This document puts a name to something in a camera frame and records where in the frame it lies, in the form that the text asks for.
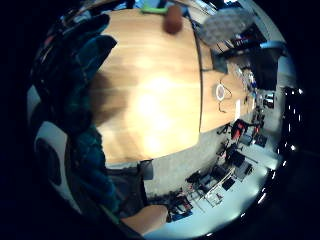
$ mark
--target green object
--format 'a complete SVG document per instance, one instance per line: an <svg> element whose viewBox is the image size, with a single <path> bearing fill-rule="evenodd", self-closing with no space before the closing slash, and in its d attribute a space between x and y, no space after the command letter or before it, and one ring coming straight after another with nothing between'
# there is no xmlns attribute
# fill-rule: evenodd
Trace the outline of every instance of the green object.
<svg viewBox="0 0 320 240"><path fill-rule="evenodd" d="M168 11L167 8L154 8L154 7L150 7L147 3L144 3L141 8L142 13L166 14L167 11Z"/></svg>

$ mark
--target chair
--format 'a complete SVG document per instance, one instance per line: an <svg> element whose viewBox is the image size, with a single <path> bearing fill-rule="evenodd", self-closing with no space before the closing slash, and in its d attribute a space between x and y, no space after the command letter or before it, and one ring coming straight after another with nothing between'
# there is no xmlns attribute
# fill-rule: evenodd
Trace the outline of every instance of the chair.
<svg viewBox="0 0 320 240"><path fill-rule="evenodd" d="M278 60L287 56L285 43L268 41L244 44L218 54L217 58L237 64L240 69L250 69L258 89L276 90Z"/></svg>

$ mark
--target orange object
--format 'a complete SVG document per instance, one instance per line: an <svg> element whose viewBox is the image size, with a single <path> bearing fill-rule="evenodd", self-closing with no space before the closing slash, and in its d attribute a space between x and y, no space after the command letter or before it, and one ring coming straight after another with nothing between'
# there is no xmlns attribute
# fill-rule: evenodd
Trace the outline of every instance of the orange object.
<svg viewBox="0 0 320 240"><path fill-rule="evenodd" d="M179 6L172 5L168 8L163 28L170 34L176 34L182 29L182 13Z"/></svg>

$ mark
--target wooden table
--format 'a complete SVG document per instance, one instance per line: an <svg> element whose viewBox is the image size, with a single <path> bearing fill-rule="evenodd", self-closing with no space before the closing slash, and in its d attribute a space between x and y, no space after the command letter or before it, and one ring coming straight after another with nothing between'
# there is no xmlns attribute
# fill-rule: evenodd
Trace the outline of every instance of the wooden table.
<svg viewBox="0 0 320 240"><path fill-rule="evenodd" d="M147 160L195 145L200 69L190 22L177 35L163 16L120 10L103 34L118 44L94 77L91 104L108 163Z"/></svg>

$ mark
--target person's arm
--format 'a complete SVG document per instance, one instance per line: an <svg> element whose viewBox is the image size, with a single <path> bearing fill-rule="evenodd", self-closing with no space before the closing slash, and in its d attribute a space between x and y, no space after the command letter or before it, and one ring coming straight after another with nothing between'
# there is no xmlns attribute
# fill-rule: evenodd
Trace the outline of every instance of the person's arm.
<svg viewBox="0 0 320 240"><path fill-rule="evenodd" d="M168 209L164 205L144 207L137 214L122 218L121 221L141 235L159 229L166 223Z"/></svg>

